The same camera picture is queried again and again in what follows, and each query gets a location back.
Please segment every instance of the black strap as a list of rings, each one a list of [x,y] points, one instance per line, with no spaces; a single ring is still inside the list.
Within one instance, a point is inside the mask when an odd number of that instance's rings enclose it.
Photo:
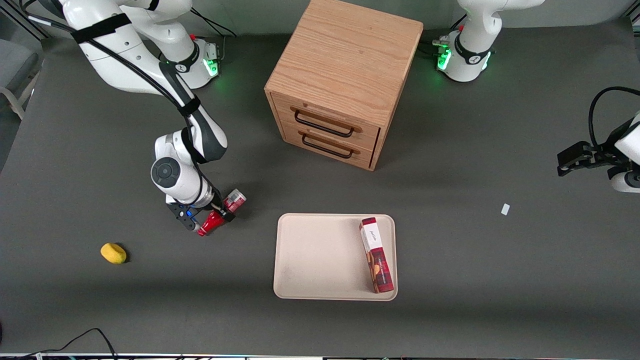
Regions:
[[[182,116],[187,117],[200,107],[200,99],[197,96],[193,96],[191,101],[187,102],[183,107],[178,108],[178,111],[182,114]]]
[[[191,66],[196,63],[200,59],[200,47],[198,44],[193,42],[193,51],[188,58],[182,61],[167,61],[169,64],[175,67],[175,70],[180,73],[189,72]]]
[[[97,37],[113,34],[120,26],[125,26],[130,23],[131,20],[129,20],[127,14],[119,13],[118,15],[96,22],[88,28],[73,31],[71,36],[74,37],[74,40],[78,44],[81,44]]]
[[[491,51],[491,49],[488,49],[481,53],[474,53],[473,51],[469,51],[465,49],[462,46],[462,43],[460,42],[460,34],[456,36],[456,39],[454,41],[454,46],[458,54],[460,54],[460,56],[462,56],[465,59],[465,62],[469,65],[475,65],[479,63],[482,59],[484,59],[484,57],[489,53],[489,51]]]
[[[223,210],[218,210],[218,209],[214,209],[215,212],[217,212],[218,214],[220,214],[220,216],[225,219],[226,222],[231,222],[233,221],[233,219],[236,218],[236,214],[232,213],[229,210],[223,209]]]
[[[180,137],[182,137],[182,143],[184,144],[184,147],[187,148],[187,151],[189,152],[189,155],[191,155],[191,158],[193,160],[197,161],[199,164],[208,163],[208,161],[196,150],[196,148],[193,147],[193,142],[191,141],[191,137],[189,136],[190,131],[191,130],[188,127],[185,127],[180,132]]]
[[[147,10],[154,11],[158,7],[158,3],[160,3],[160,0],[152,0]]]

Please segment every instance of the black metal handle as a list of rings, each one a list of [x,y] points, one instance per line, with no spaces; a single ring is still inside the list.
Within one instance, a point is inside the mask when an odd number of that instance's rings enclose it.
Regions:
[[[336,152],[336,151],[333,151],[333,150],[329,150],[329,149],[325,149],[324,147],[321,147],[321,146],[316,145],[314,143],[310,143],[308,141],[305,141],[306,138],[307,138],[307,134],[302,134],[302,143],[305,144],[306,146],[313,147],[314,149],[327,152],[327,153],[329,153],[331,155],[334,155],[334,156],[337,156],[337,157],[343,158],[343,159],[348,159],[348,158],[351,157],[351,155],[353,155],[353,150],[349,151],[349,155],[341,154],[339,152]]]
[[[354,130],[353,127],[351,128],[351,130],[349,130],[348,133],[341,133],[340,131],[329,129],[328,127],[324,127],[322,125],[314,124],[313,122],[302,120],[301,118],[298,117],[298,115],[300,115],[300,110],[296,110],[296,113],[293,115],[293,117],[296,119],[296,122],[299,122],[300,124],[313,127],[314,129],[326,131],[327,133],[337,135],[343,138],[348,138],[351,135],[353,135],[353,130]]]

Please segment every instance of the yellow sponge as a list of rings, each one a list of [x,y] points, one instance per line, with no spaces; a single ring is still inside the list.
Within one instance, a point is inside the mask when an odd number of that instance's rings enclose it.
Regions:
[[[122,264],[127,260],[127,252],[114,243],[104,244],[100,249],[100,254],[112,264]]]

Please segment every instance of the green led light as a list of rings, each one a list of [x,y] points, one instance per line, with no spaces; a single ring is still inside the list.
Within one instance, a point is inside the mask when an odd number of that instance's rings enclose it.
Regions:
[[[207,68],[207,72],[211,77],[218,75],[218,62],[216,60],[202,59],[204,66]]]
[[[489,58],[491,57],[491,51],[486,55],[486,59],[484,61],[484,65],[482,65],[482,69],[486,69],[486,65],[489,63]]]
[[[449,64],[449,59],[451,58],[451,50],[447,49],[444,53],[440,55],[438,59],[438,68],[444,71]]]

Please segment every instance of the tray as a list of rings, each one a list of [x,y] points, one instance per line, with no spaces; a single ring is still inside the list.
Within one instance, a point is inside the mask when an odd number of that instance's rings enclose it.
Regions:
[[[375,217],[394,290],[376,294],[360,236]],[[273,291],[282,299],[391,301],[398,292],[396,225],[388,215],[284,214],[278,220]]]

